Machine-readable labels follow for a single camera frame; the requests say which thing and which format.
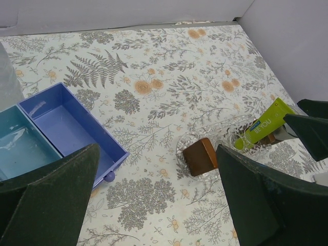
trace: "floral tablecloth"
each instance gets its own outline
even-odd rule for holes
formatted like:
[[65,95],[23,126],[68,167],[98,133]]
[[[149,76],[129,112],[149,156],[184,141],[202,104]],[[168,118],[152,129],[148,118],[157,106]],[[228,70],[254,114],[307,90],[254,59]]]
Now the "floral tablecloth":
[[[63,81],[131,153],[92,193],[78,245],[239,245],[220,180],[195,181],[175,156],[189,130],[293,103],[239,25],[0,42],[25,96]],[[298,140],[261,162],[306,180],[327,169]]]

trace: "plastic bin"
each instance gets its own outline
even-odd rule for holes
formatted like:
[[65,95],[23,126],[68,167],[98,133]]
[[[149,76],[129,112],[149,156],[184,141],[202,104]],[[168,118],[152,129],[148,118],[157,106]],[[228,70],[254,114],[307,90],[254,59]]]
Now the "plastic bin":
[[20,108],[13,106],[0,113],[0,181],[61,157]]
[[100,145],[100,161],[94,187],[111,182],[114,170],[129,153],[102,127],[75,96],[59,83],[19,103],[49,142],[67,156],[86,145]]

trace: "gray wall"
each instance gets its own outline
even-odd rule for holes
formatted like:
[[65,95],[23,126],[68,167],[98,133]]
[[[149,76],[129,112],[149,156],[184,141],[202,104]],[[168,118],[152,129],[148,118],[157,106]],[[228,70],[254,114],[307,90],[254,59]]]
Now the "gray wall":
[[255,0],[239,23],[294,101],[328,101],[328,0]]
[[232,21],[253,0],[0,0],[0,36],[174,23]]

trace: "brown wooden block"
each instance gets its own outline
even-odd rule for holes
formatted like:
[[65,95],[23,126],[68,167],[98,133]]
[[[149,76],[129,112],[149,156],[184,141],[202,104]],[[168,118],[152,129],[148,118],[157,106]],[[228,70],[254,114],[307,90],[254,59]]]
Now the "brown wooden block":
[[182,153],[194,177],[217,168],[216,153],[207,137],[190,145]]

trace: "lime green tube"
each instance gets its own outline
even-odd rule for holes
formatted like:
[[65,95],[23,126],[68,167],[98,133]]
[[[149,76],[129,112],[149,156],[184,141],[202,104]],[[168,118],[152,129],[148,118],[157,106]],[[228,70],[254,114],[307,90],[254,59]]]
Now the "lime green tube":
[[285,124],[283,118],[286,114],[295,114],[295,112],[280,98],[277,98],[262,116],[245,131],[244,136],[236,140],[235,148],[250,149],[253,144]]

